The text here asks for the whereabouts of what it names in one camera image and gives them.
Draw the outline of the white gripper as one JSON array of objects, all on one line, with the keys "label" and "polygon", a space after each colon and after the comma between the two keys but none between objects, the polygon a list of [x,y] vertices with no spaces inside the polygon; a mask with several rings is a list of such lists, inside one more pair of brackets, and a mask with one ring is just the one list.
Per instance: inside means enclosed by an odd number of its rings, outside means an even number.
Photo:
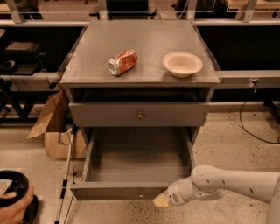
[{"label": "white gripper", "polygon": [[224,190],[203,190],[196,186],[190,178],[184,178],[169,185],[164,194],[159,194],[153,203],[156,207],[168,207],[169,204],[182,206],[193,200],[219,200],[224,195]]}]

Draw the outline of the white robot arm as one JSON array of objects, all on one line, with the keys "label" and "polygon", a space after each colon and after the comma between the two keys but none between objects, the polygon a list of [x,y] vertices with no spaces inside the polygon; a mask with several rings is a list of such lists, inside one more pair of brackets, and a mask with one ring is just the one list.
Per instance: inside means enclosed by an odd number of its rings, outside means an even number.
[{"label": "white robot arm", "polygon": [[280,224],[280,173],[222,170],[211,165],[195,166],[191,176],[171,183],[153,203],[156,207],[181,206],[192,200],[217,200],[224,190],[269,204],[267,224]]}]

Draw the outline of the person's hand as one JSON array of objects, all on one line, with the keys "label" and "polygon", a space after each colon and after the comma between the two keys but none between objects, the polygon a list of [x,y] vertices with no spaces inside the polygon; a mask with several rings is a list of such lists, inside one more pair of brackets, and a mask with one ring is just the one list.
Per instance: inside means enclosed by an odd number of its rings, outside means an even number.
[{"label": "person's hand", "polygon": [[26,208],[32,203],[34,187],[29,184],[26,195],[17,203],[0,208],[0,224],[20,224]]}]

